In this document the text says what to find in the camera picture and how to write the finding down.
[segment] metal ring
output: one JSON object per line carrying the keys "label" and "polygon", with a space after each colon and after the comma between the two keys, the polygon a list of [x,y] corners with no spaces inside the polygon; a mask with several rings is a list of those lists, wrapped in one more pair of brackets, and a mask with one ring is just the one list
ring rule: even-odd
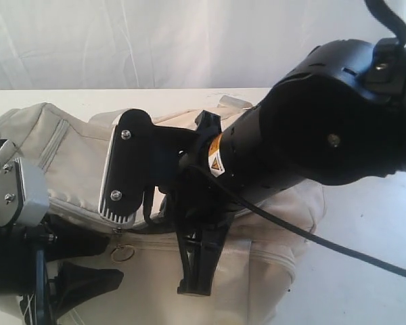
{"label": "metal ring", "polygon": [[[118,259],[116,255],[124,251],[125,249],[128,249],[129,253],[125,254],[125,257],[123,257],[122,259]],[[124,263],[132,259],[134,255],[135,255],[135,247],[132,245],[118,245],[115,249],[113,249],[113,251],[110,254],[113,263]]]}

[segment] canvas bag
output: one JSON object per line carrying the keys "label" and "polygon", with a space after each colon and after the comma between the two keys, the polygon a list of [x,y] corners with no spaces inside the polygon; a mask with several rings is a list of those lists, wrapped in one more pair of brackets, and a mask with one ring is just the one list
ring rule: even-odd
{"label": "canvas bag", "polygon": [[[223,129],[244,112],[238,105],[204,109],[221,116]],[[0,117],[0,139],[15,146],[0,151],[0,166],[17,156],[31,160],[45,172],[52,213],[111,233],[97,213],[97,203],[108,143],[121,112],[99,114],[86,123],[48,103],[10,110]],[[179,112],[154,122],[194,129],[200,112]],[[158,193],[155,207],[161,200]],[[314,232],[325,213],[323,188],[304,181],[261,207]],[[112,260],[118,244],[133,250],[124,263]],[[120,269],[125,273],[122,285],[78,306],[60,324],[272,324],[275,307],[294,281],[296,262],[306,248],[303,238],[244,211],[229,232],[211,296],[189,297],[177,294],[182,269],[174,234],[113,237],[103,255],[71,262]],[[16,313],[16,305],[11,305],[9,299],[0,299],[0,309]]]}

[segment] white backdrop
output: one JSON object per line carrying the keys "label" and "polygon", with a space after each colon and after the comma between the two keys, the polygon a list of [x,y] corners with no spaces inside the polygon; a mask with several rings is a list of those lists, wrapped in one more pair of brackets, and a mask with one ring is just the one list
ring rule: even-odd
{"label": "white backdrop", "polygon": [[388,35],[363,0],[0,0],[0,89],[270,87],[316,45]]}

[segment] warning label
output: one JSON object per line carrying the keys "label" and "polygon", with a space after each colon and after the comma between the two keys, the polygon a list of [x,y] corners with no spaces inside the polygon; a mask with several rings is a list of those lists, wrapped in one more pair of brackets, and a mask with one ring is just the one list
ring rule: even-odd
{"label": "warning label", "polygon": [[210,167],[210,172],[215,177],[218,177],[224,174],[225,172],[223,161],[221,160],[221,154],[219,152],[219,144],[221,142],[221,137],[222,133],[212,141],[209,147],[208,163]]}

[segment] black cable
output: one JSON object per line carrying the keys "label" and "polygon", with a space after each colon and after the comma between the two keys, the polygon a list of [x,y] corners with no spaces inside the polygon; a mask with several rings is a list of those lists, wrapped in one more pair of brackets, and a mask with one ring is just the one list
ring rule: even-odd
{"label": "black cable", "polygon": [[256,207],[255,205],[248,202],[241,196],[238,196],[237,194],[233,193],[231,190],[226,188],[216,177],[214,177],[211,173],[209,173],[202,167],[190,166],[190,168],[196,169],[201,174],[203,174],[203,176],[205,176],[205,178],[207,178],[212,184],[214,184],[216,187],[218,187],[218,189],[220,189],[226,195],[228,195],[233,201],[242,205],[244,208],[256,213],[257,215],[264,217],[266,220],[269,220],[269,221],[279,225],[280,227],[283,227],[284,229],[287,229],[307,240],[310,240],[311,242],[315,242],[316,244],[322,245],[326,248],[336,251],[337,253],[341,253],[343,255],[353,257],[354,259],[359,259],[361,261],[372,264],[381,269],[384,269],[386,271],[389,271],[391,273],[394,273],[394,274],[397,274],[399,276],[406,278],[406,269],[403,269],[403,268],[395,266],[393,264],[389,264],[387,262],[381,261],[380,259],[369,256],[367,254],[360,253],[358,251],[354,251],[353,249],[341,246],[339,244],[335,244],[333,242],[330,242],[329,240],[323,239],[322,237],[316,236],[299,227],[296,227],[295,225],[292,225],[291,223],[288,223],[287,221],[284,221],[283,219],[280,219],[279,217],[276,217],[275,215],[272,215],[272,214]]}
{"label": "black cable", "polygon": [[395,34],[400,46],[405,46],[406,23],[389,8],[384,0],[365,0],[365,4],[373,17]]}

